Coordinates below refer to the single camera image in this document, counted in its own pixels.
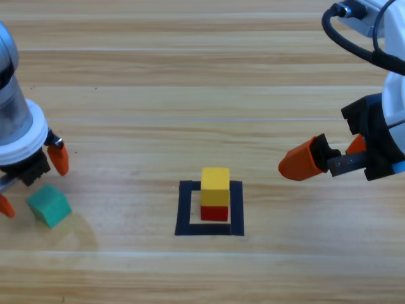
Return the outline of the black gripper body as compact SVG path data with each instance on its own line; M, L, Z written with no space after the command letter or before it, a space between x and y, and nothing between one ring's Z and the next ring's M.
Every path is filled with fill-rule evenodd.
M47 156L42 148L25 160L11 165L1 165L1 172L5 173L1 177L1 192L5 192L18 181L30 186L50 169Z
M373 181L394 174L397 162L395 144L383 117L382 95L367 95L341 109L353 135L360 135L365 149L352 156L342 155L328 160L332 176L363 169L366 179Z

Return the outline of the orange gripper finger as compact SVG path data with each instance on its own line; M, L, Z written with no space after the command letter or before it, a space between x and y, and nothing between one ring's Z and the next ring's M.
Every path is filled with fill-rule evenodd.
M8 218L15 216L15 209L3 194L0 195L0 212Z
M55 169L61 176L65 176L69 171L69 156L62 138L58 137L51 128L48 128L44 145L47 146L48 156Z
M358 134L346 149L346 154L362 153L366 151L366 141L362 134Z
M303 181L327 173L329 159L340 156L338 149L329 146L325 134L320 134L289 150L279 163L278 171L287 179Z

